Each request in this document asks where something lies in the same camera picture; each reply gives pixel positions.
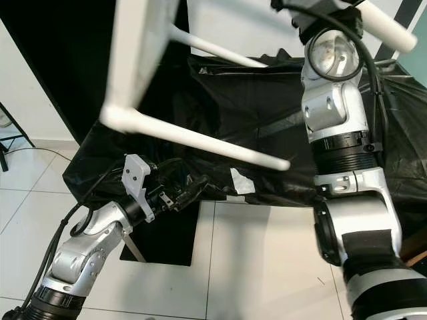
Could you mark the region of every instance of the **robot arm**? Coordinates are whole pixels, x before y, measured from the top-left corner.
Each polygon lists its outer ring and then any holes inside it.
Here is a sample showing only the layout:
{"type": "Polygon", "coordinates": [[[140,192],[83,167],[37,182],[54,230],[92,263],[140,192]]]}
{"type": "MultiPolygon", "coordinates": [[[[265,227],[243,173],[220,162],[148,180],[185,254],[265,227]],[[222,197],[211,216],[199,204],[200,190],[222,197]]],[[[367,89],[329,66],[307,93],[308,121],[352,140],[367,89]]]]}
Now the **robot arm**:
{"type": "MultiPolygon", "coordinates": [[[[76,319],[89,295],[107,256],[123,239],[127,244],[133,228],[143,222],[151,222],[164,211],[180,211],[197,198],[207,185],[207,177],[201,177],[183,190],[156,185],[147,193],[145,178],[153,174],[156,166],[137,155],[127,155],[122,182],[128,196],[111,201],[93,212],[89,223],[82,219],[73,236],[58,250],[40,287],[24,310],[6,313],[2,319],[76,319]]],[[[141,260],[143,257],[133,242],[129,249],[141,260]]]]}
{"type": "MultiPolygon", "coordinates": [[[[305,2],[358,32],[357,13],[350,20],[336,14],[347,3],[305,2]]],[[[314,182],[324,198],[314,208],[320,254],[342,267],[354,319],[425,319],[427,279],[399,258],[402,232],[377,161],[381,144],[370,138],[361,71],[348,77],[358,70],[358,50],[339,30],[298,13],[293,18],[307,41],[302,113],[318,172],[314,182]]]]}

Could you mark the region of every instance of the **white tile floor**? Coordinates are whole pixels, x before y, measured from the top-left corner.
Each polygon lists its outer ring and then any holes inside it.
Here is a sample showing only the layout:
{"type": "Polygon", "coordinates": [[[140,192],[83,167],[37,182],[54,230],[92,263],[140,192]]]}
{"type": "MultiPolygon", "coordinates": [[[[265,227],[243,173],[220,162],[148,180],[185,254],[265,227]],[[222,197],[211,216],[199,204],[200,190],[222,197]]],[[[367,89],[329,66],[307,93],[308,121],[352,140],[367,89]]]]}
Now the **white tile floor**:
{"type": "MultiPolygon", "coordinates": [[[[9,171],[0,173],[0,314],[21,304],[75,203],[60,156],[24,150],[7,161],[9,171]]],[[[79,319],[351,319],[340,271],[320,259],[312,225],[310,209],[205,202],[191,267],[120,261],[120,245],[79,319]]]]}

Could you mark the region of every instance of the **black cloth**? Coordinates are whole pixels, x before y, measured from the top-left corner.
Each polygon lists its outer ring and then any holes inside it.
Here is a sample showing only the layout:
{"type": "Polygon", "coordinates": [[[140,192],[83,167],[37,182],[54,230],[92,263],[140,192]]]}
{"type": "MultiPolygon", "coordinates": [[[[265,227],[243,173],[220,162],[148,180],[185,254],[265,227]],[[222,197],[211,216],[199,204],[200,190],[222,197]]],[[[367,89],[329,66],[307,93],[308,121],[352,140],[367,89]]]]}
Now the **black cloth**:
{"type": "MultiPolygon", "coordinates": [[[[221,59],[189,56],[187,65],[162,63],[139,110],[269,155],[289,159],[291,168],[277,172],[145,135],[124,135],[96,122],[64,172],[71,192],[80,199],[112,161],[125,153],[145,155],[155,163],[183,159],[182,173],[192,179],[208,175],[200,199],[236,195],[230,168],[254,182],[255,193],[246,201],[259,205],[310,206],[319,201],[316,174],[300,112],[303,59],[281,50],[277,57],[263,56],[265,69],[240,67],[221,59]]],[[[394,61],[378,65],[390,121],[384,168],[404,236],[425,225],[427,215],[427,89],[394,61]]],[[[360,90],[369,118],[373,95],[364,73],[360,90]]],[[[125,191],[117,170],[90,199],[101,205],[125,191]]],[[[185,186],[185,179],[180,181],[185,186]]]]}

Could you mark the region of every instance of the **black ring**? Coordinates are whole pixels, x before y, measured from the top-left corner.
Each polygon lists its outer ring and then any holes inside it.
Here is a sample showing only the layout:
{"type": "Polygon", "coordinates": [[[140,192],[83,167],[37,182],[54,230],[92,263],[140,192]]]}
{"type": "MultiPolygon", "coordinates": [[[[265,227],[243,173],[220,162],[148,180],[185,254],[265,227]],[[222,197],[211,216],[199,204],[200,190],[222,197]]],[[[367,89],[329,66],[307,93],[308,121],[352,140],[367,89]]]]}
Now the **black ring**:
{"type": "Polygon", "coordinates": [[[317,35],[315,35],[313,37],[313,39],[310,41],[310,43],[308,44],[308,54],[307,54],[307,56],[308,56],[308,63],[310,64],[310,66],[312,67],[312,69],[320,77],[322,77],[322,78],[324,78],[326,80],[329,80],[331,82],[343,82],[343,81],[347,81],[347,80],[353,79],[354,77],[356,77],[359,74],[360,70],[362,70],[362,68],[363,68],[363,59],[360,58],[361,54],[360,54],[359,49],[357,48],[357,46],[354,46],[354,47],[356,48],[356,51],[357,51],[358,56],[359,56],[359,64],[358,64],[358,67],[356,68],[356,70],[353,71],[353,72],[351,72],[349,75],[345,75],[343,77],[335,77],[335,76],[332,76],[332,75],[327,75],[324,72],[321,72],[319,70],[319,68],[317,68],[315,66],[314,62],[312,61],[311,52],[313,52],[314,43],[316,43],[316,41],[320,38],[321,35],[325,34],[328,31],[331,31],[331,30],[335,30],[335,29],[332,29],[332,28],[323,29],[317,35]]]}

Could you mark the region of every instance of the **black stand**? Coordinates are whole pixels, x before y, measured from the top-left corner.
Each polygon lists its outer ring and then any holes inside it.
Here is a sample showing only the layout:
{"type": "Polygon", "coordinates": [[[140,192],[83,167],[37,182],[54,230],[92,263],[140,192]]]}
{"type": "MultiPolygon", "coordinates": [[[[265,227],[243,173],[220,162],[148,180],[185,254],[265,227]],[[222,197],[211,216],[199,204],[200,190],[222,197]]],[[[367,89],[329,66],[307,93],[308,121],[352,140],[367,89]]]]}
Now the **black stand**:
{"type": "Polygon", "coordinates": [[[12,121],[12,123],[14,124],[14,126],[16,127],[16,129],[18,129],[18,131],[20,133],[19,135],[14,135],[12,137],[6,137],[6,138],[1,138],[0,139],[0,149],[1,149],[1,151],[0,151],[0,163],[1,163],[1,170],[3,170],[3,172],[6,172],[7,170],[9,170],[9,168],[7,166],[7,162],[6,162],[6,158],[5,158],[5,153],[9,151],[9,149],[11,148],[11,146],[12,146],[13,142],[15,141],[15,139],[24,137],[32,147],[35,147],[35,146],[31,142],[31,140],[28,138],[28,135],[25,133],[25,131],[22,130],[21,126],[18,125],[18,122],[16,122],[16,120],[6,110],[5,106],[1,102],[0,102],[0,109],[2,110],[2,112],[4,112],[6,114],[6,116],[9,118],[9,120],[12,121]],[[8,140],[12,140],[12,143],[9,145],[8,148],[6,148],[2,144],[2,141],[8,141],[8,140]]]}
{"type": "Polygon", "coordinates": [[[1,170],[7,171],[9,168],[7,167],[7,162],[5,158],[5,152],[7,152],[7,148],[0,142],[0,163],[1,163],[1,170]]]}

